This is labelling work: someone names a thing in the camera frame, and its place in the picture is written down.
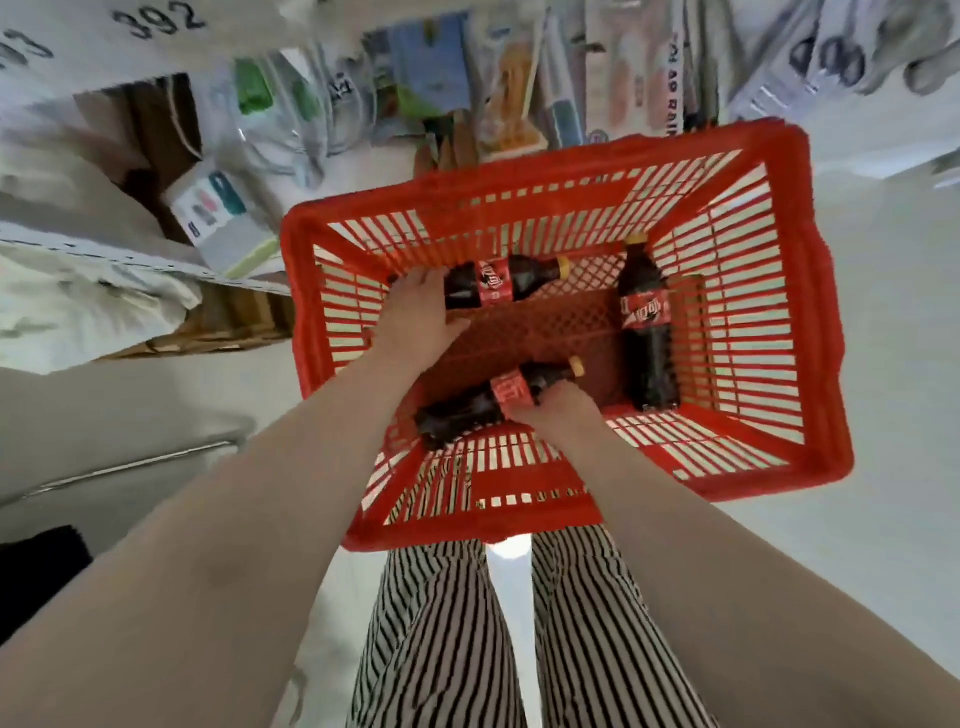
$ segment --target person's left hand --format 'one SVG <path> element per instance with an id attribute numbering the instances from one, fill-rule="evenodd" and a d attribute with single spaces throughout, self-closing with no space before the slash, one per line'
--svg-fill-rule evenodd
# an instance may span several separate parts
<path id="1" fill-rule="evenodd" d="M 442 268 L 414 268 L 394 283 L 373 332 L 372 351 L 413 377 L 436 364 L 470 325 L 468 319 L 446 322 L 445 276 Z"/>

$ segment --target shelf price tag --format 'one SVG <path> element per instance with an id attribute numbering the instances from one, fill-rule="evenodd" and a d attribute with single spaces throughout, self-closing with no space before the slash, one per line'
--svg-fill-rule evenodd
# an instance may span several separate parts
<path id="1" fill-rule="evenodd" d="M 282 0 L 7 0 L 0 108 L 156 78 L 295 42 Z"/>

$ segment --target black object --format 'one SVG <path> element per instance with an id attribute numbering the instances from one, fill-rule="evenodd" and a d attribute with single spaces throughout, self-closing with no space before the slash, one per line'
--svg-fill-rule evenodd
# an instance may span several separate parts
<path id="1" fill-rule="evenodd" d="M 502 405 L 511 401 L 533 404 L 540 393 L 562 379 L 584 375 L 579 356 L 566 364 L 528 361 L 519 369 L 464 390 L 449 400 L 422 407 L 414 421 L 427 449 L 442 449 L 479 427 L 499 425 L 506 418 Z"/>
<path id="2" fill-rule="evenodd" d="M 446 276 L 446 307 L 448 310 L 480 308 L 523 301 L 553 280 L 566 280 L 569 274 L 570 261 L 562 255 L 549 260 L 510 255 L 464 263 L 450 269 Z"/>
<path id="3" fill-rule="evenodd" d="M 623 313 L 627 397 L 642 412 L 680 404 L 670 357 L 672 326 L 666 280 L 644 250 L 645 236 L 627 240 L 627 262 L 616 281 Z"/>
<path id="4" fill-rule="evenodd" d="M 817 37 L 811 36 L 804 38 L 790 51 L 790 66 L 806 78 L 810 71 L 810 64 L 813 63 L 813 49 L 817 45 Z"/>
<path id="5" fill-rule="evenodd" d="M 820 47 L 820 66 L 846 88 L 853 88 L 867 75 L 867 55 L 858 43 L 834 36 Z"/>
<path id="6" fill-rule="evenodd" d="M 84 539 L 68 525 L 0 544 L 0 644 L 92 563 Z"/>

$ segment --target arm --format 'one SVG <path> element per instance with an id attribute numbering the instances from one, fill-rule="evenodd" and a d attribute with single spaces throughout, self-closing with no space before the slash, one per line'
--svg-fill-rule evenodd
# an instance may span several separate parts
<path id="1" fill-rule="evenodd" d="M 951 724 L 960 683 L 873 613 L 695 496 L 575 385 L 512 411 L 581 476 L 707 706 L 736 728 Z"/>
<path id="2" fill-rule="evenodd" d="M 372 349 L 155 510 L 0 650 L 0 725 L 270 724 L 384 432 L 464 329 L 396 284 Z"/>

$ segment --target plastic bottle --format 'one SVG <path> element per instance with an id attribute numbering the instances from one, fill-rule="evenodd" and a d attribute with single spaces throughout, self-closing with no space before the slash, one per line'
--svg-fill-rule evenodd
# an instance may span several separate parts
<path id="1" fill-rule="evenodd" d="M 627 238 L 627 262 L 616 281 L 623 313 L 627 396 L 642 412 L 680 404 L 670 358 L 670 298 L 660 268 L 646 253 L 646 235 Z"/>
<path id="2" fill-rule="evenodd" d="M 496 260 L 464 263 L 450 270 L 444 283 L 446 307 L 481 306 L 523 301 L 553 280 L 566 280 L 570 261 L 560 255 L 538 260 L 526 255 L 511 255 Z"/>
<path id="3" fill-rule="evenodd" d="M 528 361 L 503 376 L 464 390 L 449 400 L 422 407 L 414 418 L 427 449 L 442 449 L 478 427 L 506 420 L 503 407 L 534 404 L 540 393 L 562 379 L 583 376 L 584 364 L 571 356 L 566 364 Z"/>

